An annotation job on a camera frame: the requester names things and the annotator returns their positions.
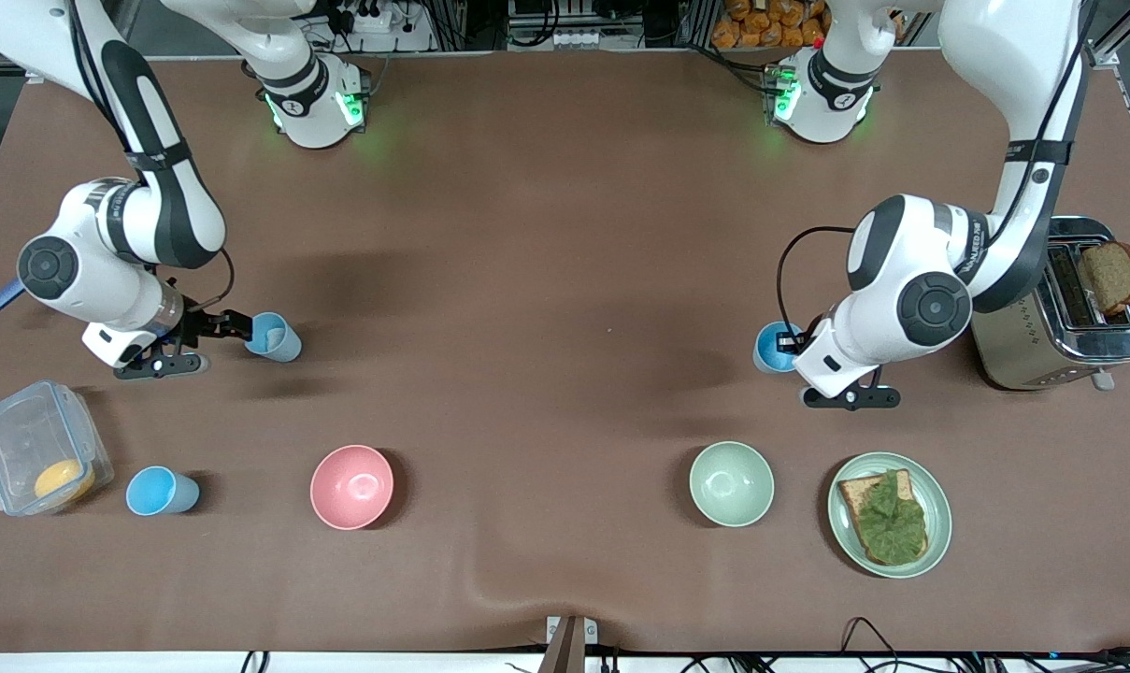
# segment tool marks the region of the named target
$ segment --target pink bowl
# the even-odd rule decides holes
[[[394,474],[376,448],[337,448],[311,478],[311,506],[324,524],[354,531],[373,524],[394,495]]]

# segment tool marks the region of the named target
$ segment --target green leaf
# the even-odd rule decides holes
[[[918,501],[897,498],[893,470],[868,493],[868,504],[859,514],[859,534],[868,553],[885,566],[918,561],[927,541],[927,513]]]

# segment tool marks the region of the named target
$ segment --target brown table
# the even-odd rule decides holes
[[[652,650],[837,648],[850,617],[898,648],[1130,644],[1130,366],[1000,393],[968,339],[885,368],[897,410],[803,410],[749,349],[777,318],[780,248],[910,192],[986,209],[1006,140],[937,52],[893,55],[847,140],[805,145],[696,55],[397,60],[370,131],[303,150],[235,62],[159,63],[229,222],[227,301],[298,324],[279,366],[118,383],[82,324],[25,298],[0,315],[0,399],[85,393],[116,478],[56,516],[0,513],[0,650],[495,648],[583,613]],[[89,103],[27,86],[0,152],[0,286],[75,183],[129,169]],[[1060,213],[1130,242],[1130,122],[1095,73]],[[845,237],[791,256],[791,311],[846,294]],[[184,274],[189,294],[221,264]],[[684,474],[736,438],[777,479],[746,530],[703,523]],[[370,531],[314,517],[311,471],[385,448],[398,499]],[[949,495],[936,570],[872,578],[825,524],[829,474],[886,448]],[[124,508],[134,470],[197,470],[193,515]],[[876,643],[860,640],[863,647]]]

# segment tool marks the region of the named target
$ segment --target transparent food container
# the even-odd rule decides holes
[[[87,404],[70,388],[38,381],[0,402],[1,512],[56,512],[111,478]]]

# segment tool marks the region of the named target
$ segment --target cup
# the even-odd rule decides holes
[[[124,492],[128,508],[140,516],[179,514],[194,507],[197,501],[197,482],[159,464],[138,472]]]
[[[799,334],[801,329],[789,323],[790,332]],[[776,323],[768,323],[756,335],[756,350],[751,352],[751,361],[756,362],[756,369],[765,374],[785,374],[796,369],[792,364],[792,353],[782,353],[776,349],[776,335],[785,332],[785,323],[777,320]]]
[[[292,361],[299,357],[303,340],[286,318],[276,312],[261,312],[253,316],[253,340],[245,341],[245,348],[271,361]]]

